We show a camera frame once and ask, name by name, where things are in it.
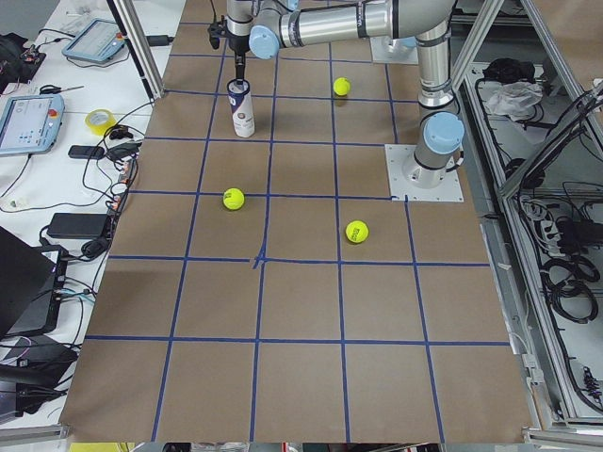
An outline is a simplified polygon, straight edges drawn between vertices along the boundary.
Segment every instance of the white desk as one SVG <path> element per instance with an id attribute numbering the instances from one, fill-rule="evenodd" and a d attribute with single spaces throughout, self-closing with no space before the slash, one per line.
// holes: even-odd
<path id="1" fill-rule="evenodd" d="M 135 6 L 139 14 L 145 33 L 148 35 L 167 34 L 174 36 L 180 21 L 186 0 L 137 0 Z M 73 20 L 68 15 L 71 2 L 62 0 L 55 12 L 50 17 L 47 28 L 61 29 L 63 25 Z M 91 14 L 93 17 L 112 19 L 108 9 L 96 10 Z M 60 35 L 52 32 L 42 32 L 36 43 L 40 44 L 46 40 L 52 40 Z M 84 85 L 83 89 L 67 91 L 62 93 L 65 100 L 65 114 L 62 126 L 59 130 L 57 142 L 48 153 L 33 155 L 27 169 L 12 190 L 3 199 L 0 205 L 4 210 L 21 210 L 31 207 L 43 207 L 59 202 L 73 204 L 88 204 L 99 198 L 99 194 L 85 189 L 81 179 L 85 160 L 71 159 L 67 152 L 74 144 L 93 145 L 99 141 L 84 123 L 86 114 L 95 108 L 107 108 L 111 110 L 119 120 L 123 114 L 149 102 L 147 94 L 142 86 L 138 72 L 132 57 L 126 61 L 108 68 L 78 68 L 61 54 L 61 49 L 66 41 L 50 43 L 42 47 L 47 54 L 38 73 L 30 85 L 21 85 L 14 92 L 15 86 L 8 86 L 5 92 L 12 92 L 9 96 L 31 95 L 38 93 L 42 85 L 52 84 L 63 88 Z M 170 47 L 155 47 L 152 49 L 155 63 L 161 73 L 165 67 L 170 54 Z M 116 55 L 122 59 L 126 51 Z M 8 95 L 0 96 L 0 111 L 8 100 Z M 128 117 L 125 121 L 128 125 L 136 127 L 144 132 L 149 123 L 152 108 L 146 106 Z M 2 157 L 0 159 L 0 192 L 3 192 L 14 181 L 21 171 L 26 160 L 25 155 Z M 113 165 L 104 160 L 100 162 L 107 174 L 115 182 L 118 172 Z M 109 187 L 110 182 L 96 168 L 95 162 L 91 161 L 86 178 L 89 186 L 100 190 Z M 11 207 L 11 202 L 16 202 L 17 207 Z M 49 223 L 55 212 L 80 212 L 80 213 L 104 213 L 106 212 L 105 200 L 100 200 L 94 205 L 87 207 L 76 207 L 71 205 L 60 205 L 52 209 L 33 210 L 17 213 L 0 212 L 0 224 L 17 235 L 23 241 L 32 246 L 39 245 L 38 235 L 40 229 Z M 78 254 L 83 240 L 54 240 L 73 254 Z M 68 266 L 67 275 L 85 283 L 92 283 L 94 274 L 99 266 L 104 266 L 102 258 L 90 263 L 71 263 Z M 103 269 L 101 268 L 96 286 L 101 280 Z M 81 343 L 90 319 L 92 306 L 84 302 L 84 318 L 81 332 L 75 338 L 75 332 L 80 321 L 81 305 L 77 300 L 66 301 L 61 305 L 57 328 L 48 334 L 58 342 Z M 5 355 L 0 350 L 0 358 Z M 74 364 L 68 372 L 73 372 Z M 69 383 L 65 383 L 58 389 L 65 389 Z M 22 418 L 5 423 L 0 428 L 27 428 L 45 427 L 57 423 L 60 412 L 64 405 L 65 397 L 47 402 L 34 414 L 26 414 Z"/>

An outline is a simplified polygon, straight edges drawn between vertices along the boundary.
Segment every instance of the white mounting plate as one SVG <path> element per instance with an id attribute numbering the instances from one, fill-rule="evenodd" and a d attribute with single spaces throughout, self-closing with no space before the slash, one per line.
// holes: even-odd
<path id="1" fill-rule="evenodd" d="M 370 39 L 370 51 L 375 63 L 418 64 L 416 48 L 400 45 L 395 51 L 389 46 L 391 38 L 384 36 Z"/>
<path id="2" fill-rule="evenodd" d="M 419 188 L 414 186 L 402 174 L 404 159 L 415 151 L 415 145 L 386 144 L 387 175 L 389 192 L 395 201 L 431 201 L 431 202 L 463 202 L 463 191 L 456 171 L 447 172 L 442 183 L 436 188 Z"/>

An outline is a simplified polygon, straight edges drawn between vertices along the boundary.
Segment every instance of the black bag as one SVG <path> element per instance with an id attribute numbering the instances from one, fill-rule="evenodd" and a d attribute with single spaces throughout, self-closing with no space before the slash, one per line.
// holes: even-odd
<path id="1" fill-rule="evenodd" d="M 31 80 L 45 54 L 25 58 L 23 45 L 27 40 L 14 33 L 0 35 L 0 93 L 9 83 Z"/>
<path id="2" fill-rule="evenodd" d="M 490 66 L 483 70 L 483 76 L 488 80 L 496 80 L 503 85 L 525 81 L 534 83 L 536 69 L 528 61 L 511 58 L 495 59 Z"/>

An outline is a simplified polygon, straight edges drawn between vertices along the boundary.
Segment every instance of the yellow object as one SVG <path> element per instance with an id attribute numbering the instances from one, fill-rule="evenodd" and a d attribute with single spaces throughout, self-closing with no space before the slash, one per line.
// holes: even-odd
<path id="1" fill-rule="evenodd" d="M 346 236 L 351 243 L 362 243 L 368 238 L 368 226 L 356 219 L 346 227 Z"/>
<path id="2" fill-rule="evenodd" d="M 127 452 L 135 443 L 72 443 L 69 452 Z"/>
<path id="3" fill-rule="evenodd" d="M 346 77 L 339 77 L 333 83 L 333 91 L 335 91 L 335 94 L 338 96 L 347 96 L 350 89 L 351 83 Z"/>
<path id="4" fill-rule="evenodd" d="M 86 125 L 90 128 L 94 135 L 102 137 L 109 127 L 117 124 L 113 113 L 104 108 L 91 111 L 86 116 Z"/>
<path id="5" fill-rule="evenodd" d="M 222 202 L 228 210 L 238 210 L 245 203 L 245 195 L 238 188 L 229 188 L 224 192 Z"/>

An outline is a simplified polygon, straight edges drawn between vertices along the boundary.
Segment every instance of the plastic bag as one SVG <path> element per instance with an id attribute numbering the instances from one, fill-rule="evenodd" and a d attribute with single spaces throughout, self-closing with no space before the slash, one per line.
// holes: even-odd
<path id="1" fill-rule="evenodd" d="M 540 85 L 516 82 L 500 87 L 485 103 L 485 108 L 491 115 L 509 116 L 513 121 L 526 120 L 534 113 L 532 107 L 542 98 Z"/>

